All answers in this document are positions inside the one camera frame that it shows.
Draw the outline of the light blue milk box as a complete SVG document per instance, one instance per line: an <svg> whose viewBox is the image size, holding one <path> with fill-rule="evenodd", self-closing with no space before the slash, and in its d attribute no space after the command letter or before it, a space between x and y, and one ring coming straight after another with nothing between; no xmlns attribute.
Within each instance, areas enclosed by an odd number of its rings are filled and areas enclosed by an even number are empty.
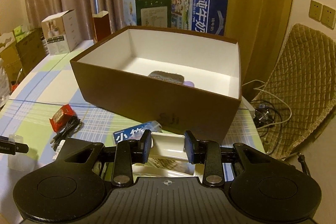
<svg viewBox="0 0 336 224"><path fill-rule="evenodd" d="M171 27L171 0L122 0L127 26Z"/></svg>

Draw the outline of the brown cardboard boxes stack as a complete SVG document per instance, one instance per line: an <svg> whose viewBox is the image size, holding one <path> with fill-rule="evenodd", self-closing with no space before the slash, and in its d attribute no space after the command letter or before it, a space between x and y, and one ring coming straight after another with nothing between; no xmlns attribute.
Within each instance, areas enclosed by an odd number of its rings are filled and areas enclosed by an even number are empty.
<svg viewBox="0 0 336 224"><path fill-rule="evenodd" d="M24 79L46 57L42 34L42 29L36 28L18 42L13 32L1 36L1 59L10 82L17 80L21 69L19 80Z"/></svg>

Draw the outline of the large brown cardboard box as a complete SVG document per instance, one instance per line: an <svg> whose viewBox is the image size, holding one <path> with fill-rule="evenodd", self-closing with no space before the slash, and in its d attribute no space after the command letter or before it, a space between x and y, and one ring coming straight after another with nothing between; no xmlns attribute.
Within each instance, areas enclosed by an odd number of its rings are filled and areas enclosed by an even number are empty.
<svg viewBox="0 0 336 224"><path fill-rule="evenodd" d="M176 134L222 142L242 97L236 40L173 28L127 26L70 61L83 98ZM150 78L182 75L194 88Z"/></svg>

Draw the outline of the purple tube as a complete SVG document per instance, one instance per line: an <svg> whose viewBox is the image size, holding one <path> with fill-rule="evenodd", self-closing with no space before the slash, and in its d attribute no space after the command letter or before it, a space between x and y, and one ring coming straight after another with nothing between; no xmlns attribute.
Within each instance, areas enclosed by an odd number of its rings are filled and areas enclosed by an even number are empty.
<svg viewBox="0 0 336 224"><path fill-rule="evenodd" d="M195 87L195 85L194 85L194 83L193 83L192 81L185 81L185 82L183 83L183 85L185 85L185 86L189 86L189 87L192 87L192 88Z"/></svg>

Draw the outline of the dark red paper box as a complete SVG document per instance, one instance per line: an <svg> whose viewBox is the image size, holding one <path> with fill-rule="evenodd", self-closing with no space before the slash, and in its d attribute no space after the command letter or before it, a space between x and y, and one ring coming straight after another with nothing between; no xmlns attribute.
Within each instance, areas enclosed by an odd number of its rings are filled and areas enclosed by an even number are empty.
<svg viewBox="0 0 336 224"><path fill-rule="evenodd" d="M111 34L109 12L101 11L98 14L93 14L94 25L94 42L98 43Z"/></svg>

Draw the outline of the white plastic hook pack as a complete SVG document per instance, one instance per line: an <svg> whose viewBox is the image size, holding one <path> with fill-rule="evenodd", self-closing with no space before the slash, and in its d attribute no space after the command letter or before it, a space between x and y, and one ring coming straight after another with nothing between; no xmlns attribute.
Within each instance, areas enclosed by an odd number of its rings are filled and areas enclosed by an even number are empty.
<svg viewBox="0 0 336 224"><path fill-rule="evenodd" d="M133 177L203 177L204 165L190 164L183 135L154 132L147 163L134 164Z"/></svg>

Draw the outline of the white product box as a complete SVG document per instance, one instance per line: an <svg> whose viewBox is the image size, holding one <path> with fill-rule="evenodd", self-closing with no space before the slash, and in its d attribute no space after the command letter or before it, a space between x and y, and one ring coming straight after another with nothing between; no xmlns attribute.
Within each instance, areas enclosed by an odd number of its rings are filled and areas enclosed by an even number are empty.
<svg viewBox="0 0 336 224"><path fill-rule="evenodd" d="M41 27L50 55L70 53L83 41L75 10L50 15Z"/></svg>

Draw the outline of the red snack packet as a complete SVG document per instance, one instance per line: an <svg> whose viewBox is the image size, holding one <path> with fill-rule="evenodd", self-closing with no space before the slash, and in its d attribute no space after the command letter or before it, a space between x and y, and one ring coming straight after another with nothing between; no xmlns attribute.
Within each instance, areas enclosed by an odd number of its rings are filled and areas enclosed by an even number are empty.
<svg viewBox="0 0 336 224"><path fill-rule="evenodd" d="M51 119L49 119L51 127L55 133L61 129L75 116L75 112L69 104L63 105Z"/></svg>

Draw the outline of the knitted patterned pouch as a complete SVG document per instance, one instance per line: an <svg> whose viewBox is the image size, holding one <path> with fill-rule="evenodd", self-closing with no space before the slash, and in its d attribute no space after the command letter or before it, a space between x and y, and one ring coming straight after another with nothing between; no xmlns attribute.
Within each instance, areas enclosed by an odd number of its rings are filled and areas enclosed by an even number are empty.
<svg viewBox="0 0 336 224"><path fill-rule="evenodd" d="M168 73L163 71L153 71L148 75L150 78L166 81L174 84L183 84L185 82L185 78L182 75L175 73Z"/></svg>

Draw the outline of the checked table cloth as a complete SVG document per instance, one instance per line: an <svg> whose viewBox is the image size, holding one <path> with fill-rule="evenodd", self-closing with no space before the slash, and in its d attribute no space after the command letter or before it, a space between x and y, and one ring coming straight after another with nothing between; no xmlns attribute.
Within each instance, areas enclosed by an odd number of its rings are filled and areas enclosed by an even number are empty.
<svg viewBox="0 0 336 224"><path fill-rule="evenodd" d="M84 123L74 135L78 139L114 145L112 133L139 122L97 108L82 97L70 66L70 59L93 45L84 40L68 54L47 55L19 84L1 110L1 135L19 135L30 150L18 153L27 160L28 171L52 162L54 137L49 119L65 104L71 105ZM223 146L242 142L264 152L252 117L245 106L239 107L224 139ZM7 166L7 156L1 154L1 223L20 223L22 218L13 200L13 187L25 174Z"/></svg>

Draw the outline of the wall power socket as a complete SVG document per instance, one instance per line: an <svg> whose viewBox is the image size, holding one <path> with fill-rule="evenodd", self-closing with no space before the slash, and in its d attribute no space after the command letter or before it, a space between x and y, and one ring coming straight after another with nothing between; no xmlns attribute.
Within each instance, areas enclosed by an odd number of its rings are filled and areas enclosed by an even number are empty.
<svg viewBox="0 0 336 224"><path fill-rule="evenodd" d="M335 9L327 5L311 0L308 16L331 30L335 28Z"/></svg>

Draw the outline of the quilted chair cushion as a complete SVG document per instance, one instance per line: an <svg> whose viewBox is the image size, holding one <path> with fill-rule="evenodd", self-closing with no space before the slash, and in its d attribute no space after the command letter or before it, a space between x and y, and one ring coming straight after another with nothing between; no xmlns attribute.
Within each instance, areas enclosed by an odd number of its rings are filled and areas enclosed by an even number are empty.
<svg viewBox="0 0 336 224"><path fill-rule="evenodd" d="M335 108L335 41L295 24L256 100L281 115L276 125L260 129L264 149L276 159L290 155Z"/></svg>

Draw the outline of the blue milk carton box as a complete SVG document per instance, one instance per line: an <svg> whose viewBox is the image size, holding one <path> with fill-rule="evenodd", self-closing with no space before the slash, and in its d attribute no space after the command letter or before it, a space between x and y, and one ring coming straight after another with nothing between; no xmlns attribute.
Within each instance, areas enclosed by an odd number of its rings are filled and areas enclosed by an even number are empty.
<svg viewBox="0 0 336 224"><path fill-rule="evenodd" d="M171 27L224 35L228 0L171 0Z"/></svg>

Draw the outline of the blue cotton swab box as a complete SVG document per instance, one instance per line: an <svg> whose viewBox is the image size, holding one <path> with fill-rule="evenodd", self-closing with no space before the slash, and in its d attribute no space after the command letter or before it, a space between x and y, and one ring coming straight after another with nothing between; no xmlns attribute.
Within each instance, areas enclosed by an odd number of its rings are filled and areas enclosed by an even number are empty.
<svg viewBox="0 0 336 224"><path fill-rule="evenodd" d="M145 130L150 130L151 132L161 132L162 126L157 121L151 121L128 127L113 133L114 142L115 144L118 144L124 140L139 140Z"/></svg>

